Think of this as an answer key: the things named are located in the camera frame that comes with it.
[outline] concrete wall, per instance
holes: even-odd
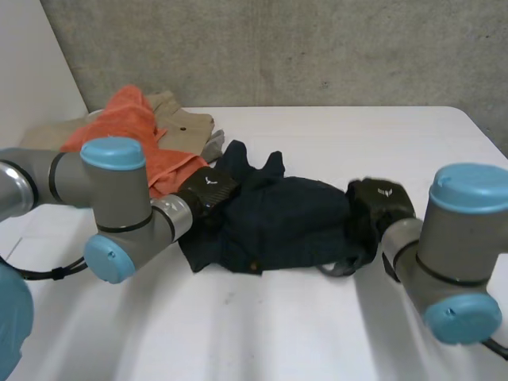
[[[507,0],[42,0],[89,109],[447,105],[508,154]]]

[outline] white table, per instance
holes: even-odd
[[[423,217],[435,171],[452,162],[508,167],[461,111],[447,107],[192,109],[214,116],[252,164],[283,152],[288,175],[345,188],[366,175],[403,183]],[[49,269],[81,255],[88,210],[43,206],[0,226],[0,252]],[[508,315],[508,263],[489,289]],[[90,271],[31,283],[33,333],[10,381],[498,380],[508,365],[479,345],[437,343],[379,258],[347,279],[316,269],[193,275],[178,247],[121,285]],[[508,320],[501,336],[508,344]]]

